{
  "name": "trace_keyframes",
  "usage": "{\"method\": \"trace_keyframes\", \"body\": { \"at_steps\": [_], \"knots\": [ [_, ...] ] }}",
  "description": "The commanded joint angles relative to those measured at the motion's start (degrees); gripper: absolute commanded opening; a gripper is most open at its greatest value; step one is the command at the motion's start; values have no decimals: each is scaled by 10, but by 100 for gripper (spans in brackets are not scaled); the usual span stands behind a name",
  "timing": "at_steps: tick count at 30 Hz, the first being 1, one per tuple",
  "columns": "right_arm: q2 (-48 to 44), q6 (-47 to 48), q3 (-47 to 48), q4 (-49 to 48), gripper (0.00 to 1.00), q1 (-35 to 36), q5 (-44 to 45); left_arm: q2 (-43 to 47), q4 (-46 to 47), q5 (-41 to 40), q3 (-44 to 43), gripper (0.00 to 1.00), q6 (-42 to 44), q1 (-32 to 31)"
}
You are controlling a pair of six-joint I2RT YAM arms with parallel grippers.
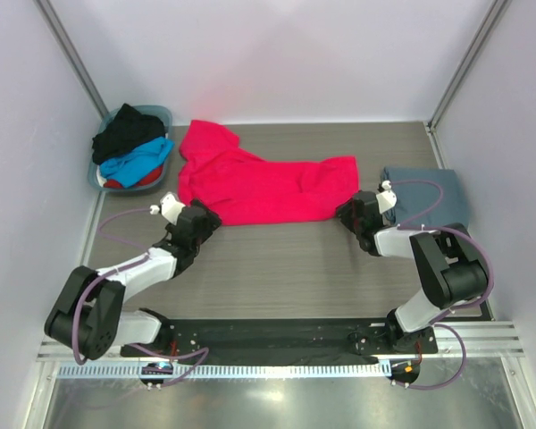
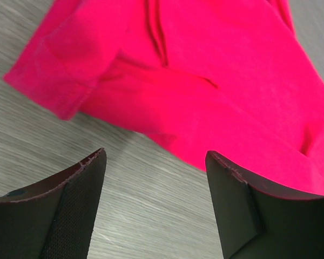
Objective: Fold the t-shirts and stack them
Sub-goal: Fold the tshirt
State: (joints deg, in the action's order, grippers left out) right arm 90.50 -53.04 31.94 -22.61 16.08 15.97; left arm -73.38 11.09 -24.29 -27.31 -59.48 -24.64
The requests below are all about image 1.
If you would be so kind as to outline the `pink red t shirt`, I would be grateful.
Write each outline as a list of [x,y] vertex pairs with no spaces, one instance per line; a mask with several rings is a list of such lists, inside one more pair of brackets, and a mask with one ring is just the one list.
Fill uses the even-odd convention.
[[353,156],[274,162],[239,143],[223,125],[192,121],[179,147],[180,201],[201,201],[225,226],[306,223],[332,218],[359,189]]

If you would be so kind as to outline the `grey blue t shirt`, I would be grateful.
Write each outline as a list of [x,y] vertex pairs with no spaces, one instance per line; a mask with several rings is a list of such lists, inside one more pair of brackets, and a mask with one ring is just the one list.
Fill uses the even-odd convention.
[[470,223],[470,208],[454,170],[386,166],[381,181],[391,181],[398,202],[385,217],[390,223],[447,226]]

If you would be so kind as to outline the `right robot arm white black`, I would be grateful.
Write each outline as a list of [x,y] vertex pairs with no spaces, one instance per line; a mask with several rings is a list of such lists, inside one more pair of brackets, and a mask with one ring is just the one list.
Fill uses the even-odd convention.
[[388,226],[383,215],[396,203],[391,189],[360,190],[338,206],[335,215],[369,255],[415,262],[421,288],[388,313],[379,336],[382,349],[401,354],[415,350],[415,344],[429,336],[434,320],[482,297],[490,286],[490,269],[460,223],[435,229]]

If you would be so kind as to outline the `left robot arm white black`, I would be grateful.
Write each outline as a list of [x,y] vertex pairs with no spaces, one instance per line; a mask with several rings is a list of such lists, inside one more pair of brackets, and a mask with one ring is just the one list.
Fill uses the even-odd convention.
[[123,305],[184,273],[222,220],[201,201],[185,205],[172,193],[147,211],[166,220],[164,237],[121,264],[73,269],[46,318],[45,335],[70,348],[80,365],[101,358],[113,346],[155,357],[171,349],[173,333],[165,316],[148,308],[129,312]]

